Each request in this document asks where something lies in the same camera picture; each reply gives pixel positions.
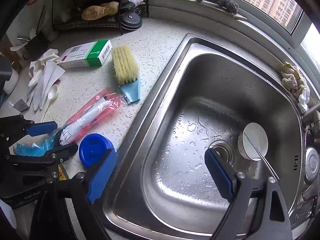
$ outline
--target white and green box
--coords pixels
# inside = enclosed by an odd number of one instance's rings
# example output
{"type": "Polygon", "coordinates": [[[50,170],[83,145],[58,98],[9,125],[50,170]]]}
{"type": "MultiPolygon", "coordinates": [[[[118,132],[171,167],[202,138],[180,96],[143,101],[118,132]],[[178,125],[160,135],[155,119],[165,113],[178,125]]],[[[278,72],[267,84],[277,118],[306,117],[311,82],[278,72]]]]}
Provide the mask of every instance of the white and green box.
{"type": "Polygon", "coordinates": [[[64,69],[100,67],[111,51],[110,40],[95,41],[67,49],[58,60],[64,69]]]}

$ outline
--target screw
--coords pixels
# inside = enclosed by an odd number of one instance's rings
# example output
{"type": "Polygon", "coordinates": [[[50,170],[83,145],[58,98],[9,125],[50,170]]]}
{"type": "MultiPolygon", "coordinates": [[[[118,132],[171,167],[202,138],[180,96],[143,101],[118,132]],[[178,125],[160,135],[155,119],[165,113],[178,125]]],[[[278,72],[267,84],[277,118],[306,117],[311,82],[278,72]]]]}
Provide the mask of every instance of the screw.
{"type": "Polygon", "coordinates": [[[271,183],[275,183],[276,182],[276,179],[274,177],[269,177],[268,179],[271,183]]]}
{"type": "Polygon", "coordinates": [[[243,172],[239,171],[239,172],[237,172],[237,177],[239,179],[244,179],[245,178],[245,174],[243,172]]]}
{"type": "Polygon", "coordinates": [[[47,182],[48,184],[51,184],[51,183],[53,182],[53,178],[47,178],[46,182],[47,182]]]}
{"type": "Polygon", "coordinates": [[[77,179],[83,179],[84,176],[85,176],[84,172],[79,172],[79,173],[77,173],[76,178],[77,179]]]}
{"type": "Polygon", "coordinates": [[[57,178],[59,175],[58,175],[58,173],[57,172],[53,172],[53,173],[51,173],[51,175],[52,175],[52,177],[54,177],[54,178],[57,178]]]}

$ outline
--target stainless steel sink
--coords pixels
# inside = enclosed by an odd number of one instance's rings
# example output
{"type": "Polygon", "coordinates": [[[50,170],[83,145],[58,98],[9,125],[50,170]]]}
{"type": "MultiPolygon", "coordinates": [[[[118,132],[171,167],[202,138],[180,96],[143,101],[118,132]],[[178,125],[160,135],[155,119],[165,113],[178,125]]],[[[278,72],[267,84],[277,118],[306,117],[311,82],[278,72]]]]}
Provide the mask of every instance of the stainless steel sink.
{"type": "MultiPolygon", "coordinates": [[[[95,205],[100,219],[130,237],[208,239],[229,204],[204,164],[205,150],[215,147],[252,178],[270,176],[263,163],[238,151],[239,133],[249,122],[268,135],[266,158],[281,179],[291,214],[300,197],[305,147],[292,100],[276,73],[248,52],[188,34],[118,151],[104,202],[95,205]]],[[[252,199],[239,239],[254,207],[252,199]]]]}

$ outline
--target barcode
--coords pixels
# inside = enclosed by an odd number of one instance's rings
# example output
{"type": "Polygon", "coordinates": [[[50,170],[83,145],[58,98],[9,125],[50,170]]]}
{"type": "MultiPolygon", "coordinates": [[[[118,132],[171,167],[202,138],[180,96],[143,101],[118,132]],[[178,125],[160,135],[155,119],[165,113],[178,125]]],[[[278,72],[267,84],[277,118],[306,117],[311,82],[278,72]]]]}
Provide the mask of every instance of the barcode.
{"type": "Polygon", "coordinates": [[[76,46],[76,47],[74,47],[74,48],[70,51],[70,53],[71,53],[71,52],[78,51],[78,49],[80,49],[80,47],[81,47],[81,45],[80,45],[80,46],[76,46]]]}
{"type": "Polygon", "coordinates": [[[110,45],[108,45],[108,47],[106,48],[106,50],[104,51],[104,53],[102,54],[102,59],[104,59],[106,57],[106,55],[108,54],[110,49],[110,45]]]}

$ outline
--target black round lid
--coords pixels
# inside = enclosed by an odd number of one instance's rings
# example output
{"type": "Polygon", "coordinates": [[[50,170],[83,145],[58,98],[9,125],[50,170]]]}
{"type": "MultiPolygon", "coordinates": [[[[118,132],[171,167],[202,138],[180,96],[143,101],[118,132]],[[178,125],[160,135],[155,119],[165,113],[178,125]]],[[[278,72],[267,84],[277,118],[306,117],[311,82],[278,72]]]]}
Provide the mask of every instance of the black round lid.
{"type": "Polygon", "coordinates": [[[142,26],[141,17],[132,11],[121,15],[120,22],[122,27],[127,30],[138,30],[142,26]]]}

